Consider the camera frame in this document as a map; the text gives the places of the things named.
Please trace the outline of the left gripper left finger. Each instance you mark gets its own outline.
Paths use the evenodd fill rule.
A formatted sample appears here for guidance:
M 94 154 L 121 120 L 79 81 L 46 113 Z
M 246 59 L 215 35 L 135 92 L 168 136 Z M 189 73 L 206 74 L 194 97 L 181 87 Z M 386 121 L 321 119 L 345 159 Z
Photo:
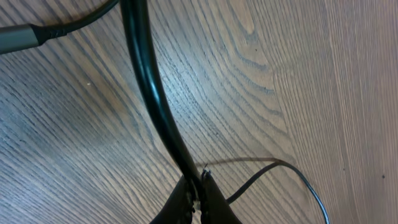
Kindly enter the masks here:
M 190 186 L 181 176 L 165 205 L 150 224 L 191 224 L 193 200 Z

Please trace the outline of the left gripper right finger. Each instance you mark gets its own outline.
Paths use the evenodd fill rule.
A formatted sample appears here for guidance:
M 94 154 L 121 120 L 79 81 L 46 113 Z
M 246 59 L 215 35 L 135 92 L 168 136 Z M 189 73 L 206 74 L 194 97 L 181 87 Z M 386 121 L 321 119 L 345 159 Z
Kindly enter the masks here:
M 201 201 L 202 224 L 241 224 L 218 188 L 211 172 L 202 173 L 204 196 Z

